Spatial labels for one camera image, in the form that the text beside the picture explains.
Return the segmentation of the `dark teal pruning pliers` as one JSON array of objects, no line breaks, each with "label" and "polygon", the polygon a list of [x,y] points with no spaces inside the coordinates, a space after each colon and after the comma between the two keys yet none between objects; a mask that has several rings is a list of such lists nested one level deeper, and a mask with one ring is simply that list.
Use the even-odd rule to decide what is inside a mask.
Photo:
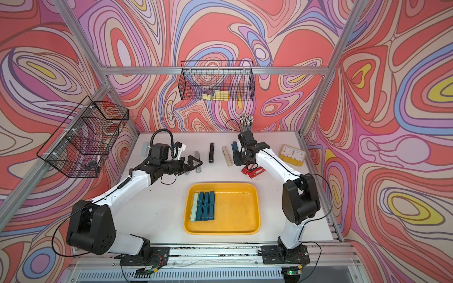
[{"label": "dark teal pruning pliers", "polygon": [[203,209],[204,209],[204,192],[199,192],[198,201],[197,201],[197,211],[196,211],[196,221],[202,221],[203,219]]}]

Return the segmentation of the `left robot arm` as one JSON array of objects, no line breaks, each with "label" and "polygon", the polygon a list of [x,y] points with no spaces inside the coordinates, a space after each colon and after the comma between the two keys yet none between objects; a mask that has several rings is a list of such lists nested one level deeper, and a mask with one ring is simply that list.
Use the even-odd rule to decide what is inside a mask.
[{"label": "left robot arm", "polygon": [[114,216],[163,175],[180,176],[202,165],[202,161],[193,156],[182,157],[184,150],[185,145],[179,142],[174,146],[152,145],[147,158],[132,168],[127,178],[92,200],[78,201],[69,219],[66,243],[96,255],[144,253],[146,239],[118,232]]}]

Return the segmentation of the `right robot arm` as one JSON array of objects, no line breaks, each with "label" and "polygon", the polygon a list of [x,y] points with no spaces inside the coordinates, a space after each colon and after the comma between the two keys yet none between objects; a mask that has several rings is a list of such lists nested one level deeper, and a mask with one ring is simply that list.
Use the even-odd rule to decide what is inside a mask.
[{"label": "right robot arm", "polygon": [[236,166],[258,165],[283,185],[281,208],[287,219],[277,246],[282,255],[298,249],[302,234],[320,211],[316,181],[284,163],[265,142],[258,142],[250,131],[241,132],[233,150]]}]

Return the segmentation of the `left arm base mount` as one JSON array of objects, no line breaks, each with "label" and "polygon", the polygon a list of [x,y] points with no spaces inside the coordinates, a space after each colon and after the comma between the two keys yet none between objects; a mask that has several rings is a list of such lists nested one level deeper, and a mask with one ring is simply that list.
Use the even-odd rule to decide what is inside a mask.
[{"label": "left arm base mount", "polygon": [[170,250],[168,246],[146,244],[137,255],[121,254],[115,258],[120,260],[121,266],[166,266]]}]

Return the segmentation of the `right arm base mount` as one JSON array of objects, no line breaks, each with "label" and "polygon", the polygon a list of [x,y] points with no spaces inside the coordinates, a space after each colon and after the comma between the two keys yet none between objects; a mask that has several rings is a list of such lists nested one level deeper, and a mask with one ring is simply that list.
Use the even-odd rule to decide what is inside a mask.
[{"label": "right arm base mount", "polygon": [[265,265],[298,264],[306,266],[310,264],[307,246],[298,242],[295,248],[288,249],[280,237],[278,237],[276,245],[263,245],[257,253],[262,257]]}]

